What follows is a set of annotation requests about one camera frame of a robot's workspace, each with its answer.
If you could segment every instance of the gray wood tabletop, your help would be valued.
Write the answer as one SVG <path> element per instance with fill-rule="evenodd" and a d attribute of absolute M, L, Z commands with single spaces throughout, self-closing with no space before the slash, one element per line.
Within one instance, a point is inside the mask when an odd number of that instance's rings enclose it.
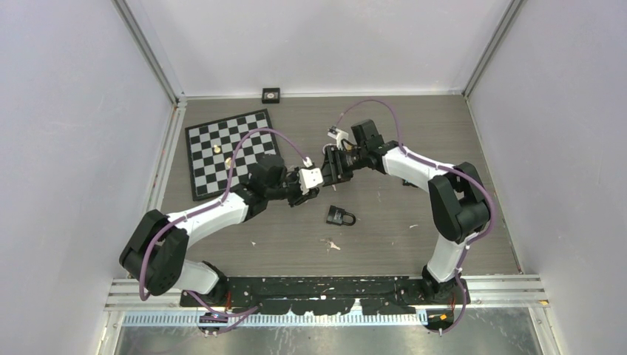
<path fill-rule="evenodd" d="M 178 212 L 203 202 L 192 201 L 185 127 L 267 108 L 275 129 L 286 134 L 322 164 L 322 146 L 332 143 L 328 128 L 339 113 L 363 98 L 283 98 L 280 104 L 260 99 L 190 100 L 162 211 Z M 404 143 L 414 152 L 446 163 L 474 164 L 489 192 L 494 193 L 470 113 L 460 95 L 381 98 L 392 105 L 401 122 Z M 349 112 L 340 128 L 371 118 L 386 141 L 396 139 L 387 109 L 365 103 Z M 297 153 L 278 139 L 286 166 L 301 166 Z M 355 214 L 355 226 L 325 223 L 329 205 Z M 465 274 L 518 272 L 503 220 L 494 232 L 470 249 Z M 329 248 L 329 240 L 339 247 Z M 231 276 L 414 275 L 431 258 L 437 230 L 426 192 L 402 186 L 400 179 L 369 169 L 356 172 L 336 191 L 323 188 L 318 198 L 290 208 L 271 201 L 252 220 L 225 228 L 192 246 L 190 260 L 207 260 Z"/>

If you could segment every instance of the chessboard border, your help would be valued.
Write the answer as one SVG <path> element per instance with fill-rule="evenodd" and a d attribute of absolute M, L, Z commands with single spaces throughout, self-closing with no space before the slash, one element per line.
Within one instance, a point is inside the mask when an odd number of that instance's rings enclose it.
<path fill-rule="evenodd" d="M 216 121 L 209 121 L 209 122 L 205 122 L 204 124 L 196 124 L 194 126 L 189 126 L 185 128 L 185 146 L 186 146 L 186 154 L 187 154 L 187 165 L 189 166 L 189 182 L 192 185 L 192 200 L 193 201 L 203 201 L 203 200 L 208 200 L 209 198 L 213 198 L 216 196 L 220 196 L 223 192 L 222 191 L 216 191 L 216 192 L 212 192 L 209 193 L 207 195 L 203 195 L 202 197 L 200 197 L 198 195 L 198 193 L 196 192 L 195 186 L 194 186 L 194 162 L 192 160 L 192 144 L 189 141 L 189 130 L 190 129 L 194 129 L 194 128 L 198 128 L 198 127 L 202 127 L 202 126 L 207 126 L 209 124 L 218 124 L 220 122 L 223 121 L 229 121 L 235 118 L 240 118 L 240 117 L 246 117 L 246 116 L 250 116 L 250 115 L 256 115 L 258 113 L 263 113 L 266 117 L 266 120 L 268 121 L 268 128 L 273 128 L 272 127 L 272 120 L 270 119 L 270 112 L 268 112 L 268 109 L 258 109 L 257 111 L 252 111 L 252 112 L 248 112 L 248 113 L 243 113 L 243 114 L 239 114 L 239 115 L 234 115 L 231 117 L 227 117 L 227 118 L 221 118 L 220 120 L 216 120 Z M 273 135 L 271 133 L 269 133 L 269 135 L 272 137 L 272 144 L 274 145 L 274 152 L 278 155 L 281 156 L 281 153 L 279 151 L 279 144 L 277 141 L 277 137 L 276 135 Z"/>

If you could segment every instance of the black padlock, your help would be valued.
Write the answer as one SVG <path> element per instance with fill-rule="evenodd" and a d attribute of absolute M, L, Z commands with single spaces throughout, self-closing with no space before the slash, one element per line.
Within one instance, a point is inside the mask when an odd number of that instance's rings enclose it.
<path fill-rule="evenodd" d="M 346 222 L 344 220 L 344 216 L 348 216 L 353 218 L 352 222 Z M 329 207 L 329 213 L 327 214 L 327 223 L 334 224 L 336 226 L 352 226 L 357 221 L 355 215 L 349 212 L 346 212 L 344 209 L 341 209 L 337 206 L 331 205 Z"/>

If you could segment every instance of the white wall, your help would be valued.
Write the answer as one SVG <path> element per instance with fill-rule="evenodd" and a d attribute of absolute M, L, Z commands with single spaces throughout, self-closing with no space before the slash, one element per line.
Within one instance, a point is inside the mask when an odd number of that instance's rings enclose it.
<path fill-rule="evenodd" d="M 172 108 L 109 0 L 5 0 L 0 44 L 0 354 L 93 354 Z"/>
<path fill-rule="evenodd" d="M 599 5 L 528 1 L 471 96 L 517 252 L 571 354 L 627 348 L 627 3 Z"/>
<path fill-rule="evenodd" d="M 509 0 L 129 3 L 171 81 L 199 96 L 460 92 Z"/>

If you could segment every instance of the black and white checkered board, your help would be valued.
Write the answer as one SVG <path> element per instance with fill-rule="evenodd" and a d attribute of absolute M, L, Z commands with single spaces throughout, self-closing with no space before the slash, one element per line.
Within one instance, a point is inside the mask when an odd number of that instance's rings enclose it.
<path fill-rule="evenodd" d="M 232 159 L 235 147 L 250 130 L 262 127 L 272 128 L 266 109 L 186 129 L 194 201 L 215 197 L 223 192 L 228 177 L 225 160 Z M 214 146 L 220 148 L 219 153 L 214 152 Z M 248 166 L 264 154 L 279 155 L 276 138 L 267 132 L 252 135 L 237 154 L 231 185 L 238 184 L 243 177 L 248 178 Z"/>

